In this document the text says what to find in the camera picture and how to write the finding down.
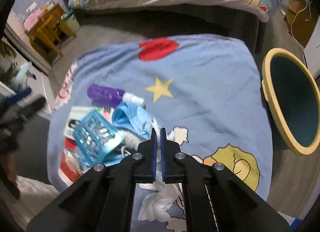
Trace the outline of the white tissue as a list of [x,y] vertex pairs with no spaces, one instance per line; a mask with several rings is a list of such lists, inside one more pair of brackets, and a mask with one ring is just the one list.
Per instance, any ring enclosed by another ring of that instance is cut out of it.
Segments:
[[164,175],[162,170],[164,167],[161,164],[161,129],[156,120],[152,120],[151,125],[156,132],[156,180],[152,184],[139,185],[141,189],[152,190],[153,192],[144,197],[137,220],[170,223],[172,220],[178,219],[178,217],[171,216],[168,210],[173,207],[181,193],[178,185],[165,184],[163,182]]

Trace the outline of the white coltalin medicine box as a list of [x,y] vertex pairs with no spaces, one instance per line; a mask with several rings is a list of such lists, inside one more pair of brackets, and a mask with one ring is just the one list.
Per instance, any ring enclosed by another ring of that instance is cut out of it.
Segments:
[[77,124],[93,110],[99,111],[100,114],[107,120],[110,118],[110,114],[113,112],[113,108],[73,106],[67,118],[67,122],[63,130],[63,135],[66,138],[73,140],[73,133]]

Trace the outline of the blue face mask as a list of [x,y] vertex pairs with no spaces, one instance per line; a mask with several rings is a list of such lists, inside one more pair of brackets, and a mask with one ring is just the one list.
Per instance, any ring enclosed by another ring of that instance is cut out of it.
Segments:
[[112,124],[117,129],[126,129],[141,138],[151,137],[153,116],[142,106],[131,102],[122,102],[112,114]]

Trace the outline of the purple spray bottle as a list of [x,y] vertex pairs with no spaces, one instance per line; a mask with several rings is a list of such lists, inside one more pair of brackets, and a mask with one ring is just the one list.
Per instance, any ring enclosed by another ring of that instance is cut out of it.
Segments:
[[142,97],[122,89],[114,89],[96,84],[89,86],[87,96],[92,100],[92,105],[97,107],[116,108],[122,102],[134,103],[135,105],[145,107],[145,101]]

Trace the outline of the yellow rimmed green trash bin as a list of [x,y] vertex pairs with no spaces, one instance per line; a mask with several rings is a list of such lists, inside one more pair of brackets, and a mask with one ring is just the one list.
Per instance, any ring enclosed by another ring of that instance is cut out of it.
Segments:
[[307,67],[289,51],[274,48],[264,57],[261,74],[273,148],[314,153],[319,146],[319,89]]

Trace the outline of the red strawberry snack bag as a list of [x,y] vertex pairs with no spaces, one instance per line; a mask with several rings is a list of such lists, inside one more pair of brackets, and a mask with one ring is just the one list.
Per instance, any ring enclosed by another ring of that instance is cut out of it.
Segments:
[[69,138],[65,138],[64,141],[65,147],[62,151],[60,167],[57,174],[67,186],[71,186],[82,176],[79,162],[80,157],[75,151],[76,142]]

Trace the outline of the wooden nightstand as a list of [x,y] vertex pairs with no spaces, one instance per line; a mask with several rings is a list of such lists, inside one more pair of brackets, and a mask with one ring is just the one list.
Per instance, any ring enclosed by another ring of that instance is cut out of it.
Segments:
[[51,52],[63,57],[58,45],[63,43],[60,34],[63,32],[67,37],[76,38],[75,32],[62,19],[65,11],[60,4],[54,4],[51,9],[42,10],[38,21],[29,31],[29,43],[32,48],[47,62],[52,63],[49,58]]

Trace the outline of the pink box on nightstand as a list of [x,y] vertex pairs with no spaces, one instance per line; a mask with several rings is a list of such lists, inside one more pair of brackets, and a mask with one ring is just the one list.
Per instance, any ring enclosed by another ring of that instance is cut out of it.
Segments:
[[31,12],[31,14],[27,17],[27,19],[24,21],[23,26],[27,31],[30,31],[33,26],[37,23],[39,20],[39,17],[43,14],[43,10],[37,9],[34,12]]

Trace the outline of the small white green bin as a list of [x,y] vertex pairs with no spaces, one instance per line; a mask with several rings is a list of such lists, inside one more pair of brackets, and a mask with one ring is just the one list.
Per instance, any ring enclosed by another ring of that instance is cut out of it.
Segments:
[[73,10],[69,10],[67,13],[61,15],[61,19],[73,32],[77,32],[80,29],[80,24],[76,19]]

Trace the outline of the blue cartoon pillow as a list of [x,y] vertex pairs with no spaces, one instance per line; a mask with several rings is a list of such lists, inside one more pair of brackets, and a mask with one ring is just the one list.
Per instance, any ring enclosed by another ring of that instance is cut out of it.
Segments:
[[[94,107],[87,96],[93,84],[142,97],[143,108],[181,152],[204,165],[224,164],[266,202],[272,131],[259,71],[242,41],[214,34],[157,38],[102,47],[74,62],[56,98],[48,133],[48,177],[61,194],[69,188],[57,174],[63,130],[73,106]],[[148,141],[118,130],[125,136],[123,158]],[[140,184],[152,183],[136,184],[130,231],[187,231],[181,184],[181,195],[168,210],[178,219],[170,223],[137,220],[144,197],[153,192]]]

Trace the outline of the white air purifier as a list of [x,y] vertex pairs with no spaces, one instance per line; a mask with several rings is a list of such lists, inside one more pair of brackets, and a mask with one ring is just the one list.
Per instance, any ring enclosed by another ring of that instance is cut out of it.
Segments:
[[306,67],[316,79],[319,76],[319,28],[316,28],[304,49]]

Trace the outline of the wooden tv cabinet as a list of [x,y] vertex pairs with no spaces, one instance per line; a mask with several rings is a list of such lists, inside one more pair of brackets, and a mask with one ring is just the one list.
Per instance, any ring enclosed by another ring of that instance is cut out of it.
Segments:
[[289,0],[284,21],[289,34],[303,49],[312,36],[318,17],[318,12],[309,0]]

